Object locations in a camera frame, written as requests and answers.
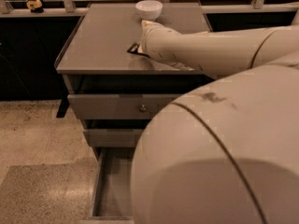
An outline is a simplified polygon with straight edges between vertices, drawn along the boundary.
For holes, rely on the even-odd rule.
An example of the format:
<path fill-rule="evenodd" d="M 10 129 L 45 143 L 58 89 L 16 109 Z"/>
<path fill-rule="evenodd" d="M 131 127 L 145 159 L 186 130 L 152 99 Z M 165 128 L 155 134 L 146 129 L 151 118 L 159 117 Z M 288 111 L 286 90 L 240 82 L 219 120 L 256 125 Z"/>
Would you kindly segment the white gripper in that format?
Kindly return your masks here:
<path fill-rule="evenodd" d="M 138 45 L 137 53 L 146 53 L 153 60 L 172 60 L 165 47 L 174 38 L 181 36 L 181 33 L 154 21 L 142 20 L 141 27 L 141 46 Z"/>

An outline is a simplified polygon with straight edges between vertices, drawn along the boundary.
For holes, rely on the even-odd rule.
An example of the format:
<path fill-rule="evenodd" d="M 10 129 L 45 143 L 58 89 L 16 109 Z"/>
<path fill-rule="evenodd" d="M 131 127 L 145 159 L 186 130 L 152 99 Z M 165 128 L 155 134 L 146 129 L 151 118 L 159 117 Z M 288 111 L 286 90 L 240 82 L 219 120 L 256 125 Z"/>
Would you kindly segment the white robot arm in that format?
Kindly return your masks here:
<path fill-rule="evenodd" d="M 299 224 L 294 25 L 184 35 L 142 25 L 153 60 L 211 82 L 164 107 L 135 148 L 135 224 Z"/>

